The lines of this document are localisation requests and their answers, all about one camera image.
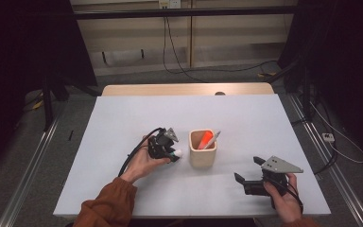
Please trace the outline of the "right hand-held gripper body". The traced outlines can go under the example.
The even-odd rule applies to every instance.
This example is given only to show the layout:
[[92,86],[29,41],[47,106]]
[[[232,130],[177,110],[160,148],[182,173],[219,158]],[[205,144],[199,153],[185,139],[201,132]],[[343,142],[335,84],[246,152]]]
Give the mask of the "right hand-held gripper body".
[[286,193],[291,194],[303,209],[298,192],[287,180],[286,173],[303,173],[303,169],[285,161],[277,156],[271,156],[260,165],[262,169],[262,179],[260,181],[245,181],[244,191],[246,195],[269,196],[264,188],[264,182],[273,184],[281,196]]

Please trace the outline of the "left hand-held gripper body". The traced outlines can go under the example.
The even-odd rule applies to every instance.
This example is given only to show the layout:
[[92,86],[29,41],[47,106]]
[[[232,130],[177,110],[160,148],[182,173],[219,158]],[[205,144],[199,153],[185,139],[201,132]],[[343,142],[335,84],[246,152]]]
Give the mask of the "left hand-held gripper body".
[[171,157],[172,151],[169,145],[178,142],[179,139],[172,128],[158,128],[157,134],[148,138],[148,154],[153,159],[163,159]]

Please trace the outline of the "beige pen holder cup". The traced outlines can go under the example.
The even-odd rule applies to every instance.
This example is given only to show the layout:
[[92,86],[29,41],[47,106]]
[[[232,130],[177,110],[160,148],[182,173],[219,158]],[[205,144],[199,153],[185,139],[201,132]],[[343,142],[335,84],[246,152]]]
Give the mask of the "beige pen holder cup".
[[214,136],[214,132],[210,129],[194,130],[189,133],[189,158],[193,167],[210,167],[215,162],[217,142],[207,149],[198,149],[200,140],[206,131],[211,131]]

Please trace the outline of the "orange highlighter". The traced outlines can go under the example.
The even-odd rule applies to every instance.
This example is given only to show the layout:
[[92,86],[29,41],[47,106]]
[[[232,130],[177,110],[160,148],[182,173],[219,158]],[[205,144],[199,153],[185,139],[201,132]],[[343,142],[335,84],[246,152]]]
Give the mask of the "orange highlighter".
[[208,142],[212,139],[213,133],[211,131],[206,131],[199,143],[198,149],[204,149],[204,147],[208,144]]

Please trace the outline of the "person's left hand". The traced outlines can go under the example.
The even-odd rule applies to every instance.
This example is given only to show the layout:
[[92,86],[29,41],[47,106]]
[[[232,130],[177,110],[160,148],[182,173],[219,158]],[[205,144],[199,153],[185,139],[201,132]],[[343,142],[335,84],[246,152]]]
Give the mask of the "person's left hand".
[[148,140],[138,148],[136,154],[131,158],[126,170],[120,176],[126,182],[135,183],[137,180],[146,177],[156,167],[168,164],[168,158],[153,159],[149,156],[147,148]]

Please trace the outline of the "person's right hand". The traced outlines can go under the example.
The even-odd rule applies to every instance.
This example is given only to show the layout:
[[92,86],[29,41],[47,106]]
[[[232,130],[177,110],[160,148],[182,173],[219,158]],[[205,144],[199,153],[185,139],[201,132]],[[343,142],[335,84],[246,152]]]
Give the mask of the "person's right hand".
[[303,213],[298,201],[289,193],[281,196],[277,188],[264,182],[264,188],[273,198],[276,212],[283,224],[292,223],[303,217]]

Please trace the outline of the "white table sheet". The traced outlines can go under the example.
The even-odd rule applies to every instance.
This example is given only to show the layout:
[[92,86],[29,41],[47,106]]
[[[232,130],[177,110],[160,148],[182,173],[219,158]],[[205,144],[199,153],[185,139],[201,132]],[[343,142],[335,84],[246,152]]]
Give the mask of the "white table sheet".
[[[84,201],[118,175],[127,156],[152,130],[172,128],[183,156],[137,181],[137,218],[237,218],[273,214],[268,197],[248,196],[234,173],[259,180],[254,156],[280,157],[303,169],[298,191],[306,215],[329,206],[276,95],[102,96],[93,109],[54,213],[75,217]],[[215,162],[193,167],[189,133],[221,131]]]

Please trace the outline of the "wooden table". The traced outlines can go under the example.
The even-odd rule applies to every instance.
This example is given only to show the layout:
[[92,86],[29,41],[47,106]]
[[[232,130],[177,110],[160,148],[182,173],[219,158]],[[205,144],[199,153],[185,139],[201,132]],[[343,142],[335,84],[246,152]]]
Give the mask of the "wooden table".
[[108,85],[103,96],[219,96],[271,95],[274,91],[266,82],[238,83],[172,83]]

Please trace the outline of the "black metal stand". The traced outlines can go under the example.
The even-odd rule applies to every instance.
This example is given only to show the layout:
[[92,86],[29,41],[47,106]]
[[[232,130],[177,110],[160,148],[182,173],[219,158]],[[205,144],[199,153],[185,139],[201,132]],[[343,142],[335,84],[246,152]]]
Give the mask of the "black metal stand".
[[67,101],[70,96],[66,90],[67,85],[76,87],[81,92],[84,92],[90,96],[102,95],[101,92],[89,88],[87,85],[83,85],[81,82],[78,82],[75,79],[63,76],[44,76],[43,87],[42,87],[44,117],[45,117],[44,131],[48,131],[54,122],[51,95],[54,95],[54,97],[58,101]]
[[273,80],[282,79],[285,90],[288,93],[297,93],[302,88],[302,111],[303,119],[311,121],[312,115],[310,110],[310,76],[302,60],[294,60],[287,67],[278,72]]

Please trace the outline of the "beige cabinet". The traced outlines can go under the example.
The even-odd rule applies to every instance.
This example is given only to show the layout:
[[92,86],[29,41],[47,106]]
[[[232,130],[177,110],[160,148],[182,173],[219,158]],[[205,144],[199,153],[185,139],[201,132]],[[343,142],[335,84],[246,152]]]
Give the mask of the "beige cabinet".
[[[158,0],[70,0],[75,12],[160,9]],[[180,9],[290,7],[297,0],[181,0]],[[79,20],[98,76],[276,60],[292,14]]]

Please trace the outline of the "dark curtain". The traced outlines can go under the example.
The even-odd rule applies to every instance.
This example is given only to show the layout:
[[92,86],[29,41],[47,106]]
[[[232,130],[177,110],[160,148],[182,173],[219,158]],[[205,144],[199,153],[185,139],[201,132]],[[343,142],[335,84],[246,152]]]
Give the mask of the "dark curtain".
[[0,155],[27,93],[65,100],[66,85],[97,85],[72,14],[70,0],[0,0]]
[[363,148],[363,0],[297,0],[284,51],[285,68],[303,55],[311,35],[317,40],[307,69],[324,99]]

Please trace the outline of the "aluminium floor rail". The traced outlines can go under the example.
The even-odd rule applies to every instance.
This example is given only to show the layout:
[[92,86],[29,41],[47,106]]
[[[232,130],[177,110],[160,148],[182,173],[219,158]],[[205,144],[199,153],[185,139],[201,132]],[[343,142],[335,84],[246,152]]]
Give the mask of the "aluminium floor rail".
[[56,132],[61,114],[55,116],[36,147],[34,154],[27,165],[26,171],[13,192],[3,215],[0,218],[0,227],[13,227],[21,208],[26,200],[26,196],[36,177],[37,171],[41,165],[43,157],[50,145],[53,135]]
[[[316,126],[309,121],[304,121],[303,127],[309,135],[322,161],[326,164],[332,157],[332,149],[321,138]],[[349,209],[351,216],[354,218],[357,227],[363,227],[363,203],[360,201],[353,188],[341,172],[337,164],[333,164],[327,170],[334,181],[337,190],[344,200],[344,204]]]

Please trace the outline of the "white wall outlet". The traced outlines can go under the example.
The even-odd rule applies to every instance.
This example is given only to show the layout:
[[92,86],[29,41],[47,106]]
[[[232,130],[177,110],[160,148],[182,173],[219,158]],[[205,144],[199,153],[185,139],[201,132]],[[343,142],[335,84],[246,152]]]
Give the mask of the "white wall outlet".
[[182,7],[181,0],[158,0],[160,9],[180,9]]

